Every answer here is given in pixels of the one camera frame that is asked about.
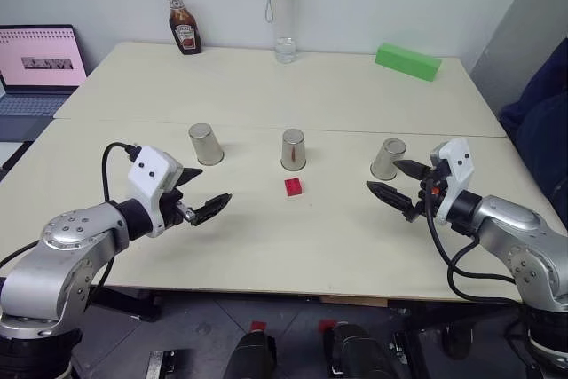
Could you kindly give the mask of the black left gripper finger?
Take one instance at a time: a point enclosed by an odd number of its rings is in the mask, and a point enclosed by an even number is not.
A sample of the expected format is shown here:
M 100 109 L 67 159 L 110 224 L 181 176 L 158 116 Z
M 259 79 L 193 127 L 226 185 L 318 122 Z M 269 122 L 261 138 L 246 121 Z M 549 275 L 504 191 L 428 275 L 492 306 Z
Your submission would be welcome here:
M 206 201 L 203 206 L 193 212 L 192 225 L 200 225 L 216 216 L 226 207 L 232 197 L 230 193 L 223 193 Z
M 202 169 L 183 168 L 183 171 L 177 180 L 177 187 L 187 184 L 192 179 L 198 177 L 202 172 Z

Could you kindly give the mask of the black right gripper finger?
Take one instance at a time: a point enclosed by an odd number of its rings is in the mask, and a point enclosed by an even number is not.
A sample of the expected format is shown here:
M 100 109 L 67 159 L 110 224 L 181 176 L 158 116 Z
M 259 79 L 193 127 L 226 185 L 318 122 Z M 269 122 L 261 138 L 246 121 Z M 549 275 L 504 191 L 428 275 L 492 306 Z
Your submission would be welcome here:
M 414 208 L 412 199 L 392 186 L 382 182 L 367 181 L 367 188 L 380 201 L 402 212 L 404 215 L 410 214 Z
M 430 173 L 430 167 L 414 160 L 397 160 L 393 163 L 410 178 L 424 178 Z

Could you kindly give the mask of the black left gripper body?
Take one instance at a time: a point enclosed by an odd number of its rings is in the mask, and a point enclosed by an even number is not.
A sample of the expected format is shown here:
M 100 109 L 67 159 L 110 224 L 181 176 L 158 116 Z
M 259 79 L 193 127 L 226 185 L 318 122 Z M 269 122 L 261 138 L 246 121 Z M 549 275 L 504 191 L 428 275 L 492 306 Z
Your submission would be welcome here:
M 177 183 L 170 191 L 162 194 L 159 207 L 165 227 L 180 225 L 183 221 L 192 223 L 193 210 L 181 201 L 182 198 L 183 194 L 178 190 Z

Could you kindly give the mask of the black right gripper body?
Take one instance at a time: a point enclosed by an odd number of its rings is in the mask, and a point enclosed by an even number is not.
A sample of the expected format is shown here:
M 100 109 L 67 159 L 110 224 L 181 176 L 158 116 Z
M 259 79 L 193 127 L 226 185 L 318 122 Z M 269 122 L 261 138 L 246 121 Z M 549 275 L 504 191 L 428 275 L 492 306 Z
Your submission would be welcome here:
M 414 178 L 420 181 L 419 201 L 414 205 L 410 214 L 404 215 L 408 222 L 414 222 L 419 216 L 432 218 L 438 213 L 439 206 L 447 193 L 448 165 L 439 164 L 430 167 L 430 173 L 424 178 Z

